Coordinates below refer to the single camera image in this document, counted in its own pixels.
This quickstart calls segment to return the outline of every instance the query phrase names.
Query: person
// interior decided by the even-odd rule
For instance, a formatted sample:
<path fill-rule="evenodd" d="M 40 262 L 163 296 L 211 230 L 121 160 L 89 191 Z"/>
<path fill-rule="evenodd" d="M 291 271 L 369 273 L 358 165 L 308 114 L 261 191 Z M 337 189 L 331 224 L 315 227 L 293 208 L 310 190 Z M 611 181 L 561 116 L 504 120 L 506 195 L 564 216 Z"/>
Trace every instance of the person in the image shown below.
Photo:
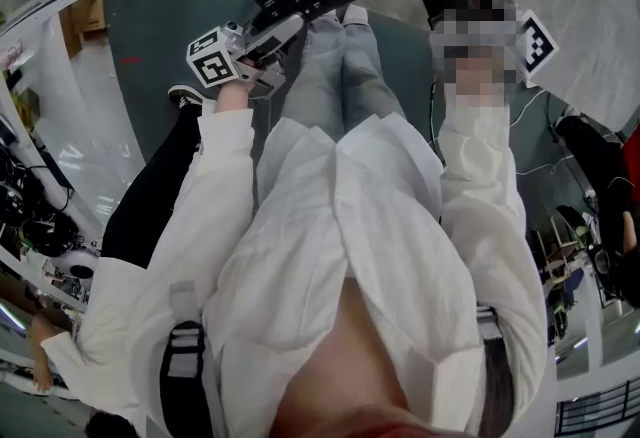
<path fill-rule="evenodd" d="M 125 335 L 156 243 L 200 143 L 198 117 L 203 97 L 175 86 L 169 97 L 180 106 L 170 134 L 133 181 L 109 219 L 86 313 L 76 340 L 37 314 L 30 329 L 34 384 L 46 392 L 53 379 L 48 360 L 80 401 L 99 410 L 89 436 L 144 436 L 128 376 Z"/>
<path fill-rule="evenodd" d="M 194 179 L 176 207 L 129 327 L 132 385 L 163 430 L 497 437 L 526 411 L 546 312 L 494 47 L 451 60 L 444 170 L 384 83 L 366 11 L 313 21 L 256 170 L 253 219 L 250 87 L 231 83 L 196 168 L 215 183 Z M 184 235 L 195 251 L 175 248 Z M 497 314 L 501 355 L 479 304 Z M 206 341 L 185 337 L 202 330 Z M 200 420 L 165 390 L 194 379 Z"/>
<path fill-rule="evenodd" d="M 611 288 L 631 306 L 640 308 L 638 209 L 621 145 L 609 143 L 572 108 L 556 122 L 555 130 L 596 192 Z"/>

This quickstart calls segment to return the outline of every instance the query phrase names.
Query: white shirt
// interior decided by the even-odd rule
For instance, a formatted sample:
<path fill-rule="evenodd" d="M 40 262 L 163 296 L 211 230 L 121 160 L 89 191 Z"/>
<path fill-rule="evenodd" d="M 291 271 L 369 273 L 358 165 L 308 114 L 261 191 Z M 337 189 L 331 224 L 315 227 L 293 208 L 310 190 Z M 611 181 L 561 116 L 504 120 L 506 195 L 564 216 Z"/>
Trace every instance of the white shirt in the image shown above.
<path fill-rule="evenodd" d="M 397 115 L 372 117 L 338 144 L 283 119 L 264 149 L 260 209 L 249 226 L 250 113 L 201 119 L 218 141 L 204 139 L 131 320 L 130 372 L 150 417 L 163 427 L 158 373 L 176 324 L 173 283 L 195 282 L 229 435 L 263 438 L 353 276 L 411 411 L 439 428 L 478 430 L 485 369 L 476 303 L 494 307 L 517 419 L 544 372 L 546 315 L 524 237 L 508 109 L 448 105 L 444 174 Z M 182 234 L 196 236 L 175 251 L 187 244 Z"/>
<path fill-rule="evenodd" d="M 146 414 L 139 410 L 131 387 L 125 337 L 144 275 L 141 267 L 100 258 L 76 342 L 66 332 L 42 342 L 78 399 L 126 418 L 140 436 L 145 436 Z"/>

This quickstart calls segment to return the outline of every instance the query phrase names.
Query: gray jeans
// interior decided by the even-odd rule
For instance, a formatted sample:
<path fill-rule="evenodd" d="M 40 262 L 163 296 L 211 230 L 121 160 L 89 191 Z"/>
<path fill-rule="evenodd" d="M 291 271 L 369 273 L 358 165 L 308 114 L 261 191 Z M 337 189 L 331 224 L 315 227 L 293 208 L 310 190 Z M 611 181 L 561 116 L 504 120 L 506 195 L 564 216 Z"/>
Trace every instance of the gray jeans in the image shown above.
<path fill-rule="evenodd" d="M 321 128 L 334 141 L 371 115 L 404 117 L 398 99 L 382 79 L 378 44 L 368 25 L 343 26 L 325 15 L 313 21 L 300 75 L 282 116 Z"/>

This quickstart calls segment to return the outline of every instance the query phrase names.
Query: desk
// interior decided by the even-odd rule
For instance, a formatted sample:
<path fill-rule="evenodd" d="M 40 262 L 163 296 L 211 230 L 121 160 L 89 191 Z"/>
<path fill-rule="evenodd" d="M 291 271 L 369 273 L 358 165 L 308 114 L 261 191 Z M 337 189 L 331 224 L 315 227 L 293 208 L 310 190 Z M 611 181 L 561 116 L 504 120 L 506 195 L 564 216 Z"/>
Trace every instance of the desk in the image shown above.
<path fill-rule="evenodd" d="M 611 130 L 640 105 L 638 0 L 515 0 L 531 8 L 560 45 L 533 79 Z M 378 13 L 427 29 L 420 0 L 362 0 Z"/>

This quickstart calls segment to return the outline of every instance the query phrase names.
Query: black shoe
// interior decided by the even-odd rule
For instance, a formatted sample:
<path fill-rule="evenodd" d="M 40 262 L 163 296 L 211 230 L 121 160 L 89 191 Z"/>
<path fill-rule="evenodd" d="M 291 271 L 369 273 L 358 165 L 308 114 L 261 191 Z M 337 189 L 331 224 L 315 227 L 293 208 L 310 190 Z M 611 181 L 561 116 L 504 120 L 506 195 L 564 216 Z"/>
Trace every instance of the black shoe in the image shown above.
<path fill-rule="evenodd" d="M 169 88 L 169 100 L 176 104 L 180 109 L 186 105 L 201 106 L 202 101 L 206 98 L 202 93 L 198 92 L 191 86 L 184 84 L 176 84 Z"/>

